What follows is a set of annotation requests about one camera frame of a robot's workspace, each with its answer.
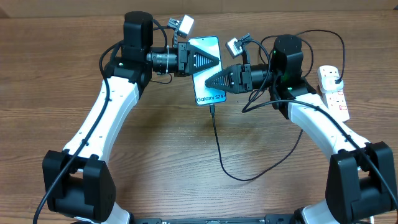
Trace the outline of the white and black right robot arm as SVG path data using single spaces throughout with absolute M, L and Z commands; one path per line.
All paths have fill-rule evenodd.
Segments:
M 208 78 L 209 88 L 229 93 L 270 94 L 270 104 L 299 126 L 329 162 L 325 198 L 299 208 L 289 223 L 365 223 L 367 218 L 397 210 L 397 182 L 393 153 L 384 142 L 372 143 L 340 121 L 302 75 L 302 39 L 278 35 L 271 50 L 260 47 L 267 62 L 250 63 L 246 51 L 250 35 L 231 39 L 226 48 L 232 65 Z

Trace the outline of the Samsung Galaxy smartphone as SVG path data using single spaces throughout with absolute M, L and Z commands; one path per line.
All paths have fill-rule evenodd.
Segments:
M 193 74 L 193 89 L 195 102 L 198 106 L 222 103 L 226 101 L 226 92 L 205 86 L 205 81 L 216 73 L 222 71 L 220 44 L 217 36 L 191 38 L 188 42 L 200 50 L 214 56 L 217 65 L 212 65 L 200 72 Z

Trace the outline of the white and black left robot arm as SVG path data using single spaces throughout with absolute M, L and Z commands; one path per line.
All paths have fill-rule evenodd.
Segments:
M 116 186 L 108 162 L 127 115 L 152 81 L 152 74 L 193 78 L 195 99 L 204 105 L 207 76 L 221 68 L 215 36 L 189 38 L 193 19 L 170 19 L 173 45 L 154 47 L 161 28 L 152 14 L 125 14 L 124 37 L 104 51 L 100 61 L 101 91 L 84 123 L 61 151 L 48 151 L 42 161 L 45 195 L 41 207 L 76 218 L 78 223 L 134 223 L 134 215 L 116 203 Z

